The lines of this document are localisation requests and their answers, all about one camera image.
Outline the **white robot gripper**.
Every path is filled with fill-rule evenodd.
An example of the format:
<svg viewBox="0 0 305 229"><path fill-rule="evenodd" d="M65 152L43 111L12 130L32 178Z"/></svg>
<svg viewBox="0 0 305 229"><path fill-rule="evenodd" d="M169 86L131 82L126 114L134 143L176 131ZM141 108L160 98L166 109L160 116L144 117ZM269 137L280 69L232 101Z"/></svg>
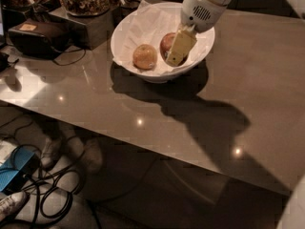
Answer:
<svg viewBox="0 0 305 229"><path fill-rule="evenodd" d="M183 26L171 36L165 62L173 67L181 65L197 42L194 31L202 33L211 29L225 9L214 0L184 0L180 12Z"/></svg>

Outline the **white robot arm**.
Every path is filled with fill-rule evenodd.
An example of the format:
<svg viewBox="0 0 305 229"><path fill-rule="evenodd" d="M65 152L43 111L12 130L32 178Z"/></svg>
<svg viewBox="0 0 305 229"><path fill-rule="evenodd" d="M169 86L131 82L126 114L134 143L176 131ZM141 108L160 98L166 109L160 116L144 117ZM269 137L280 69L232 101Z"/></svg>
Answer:
<svg viewBox="0 0 305 229"><path fill-rule="evenodd" d="M183 0L180 26L167 52L166 63L178 66L195 44L197 33L211 29L232 0ZM305 228L305 175L301 177L276 229Z"/></svg>

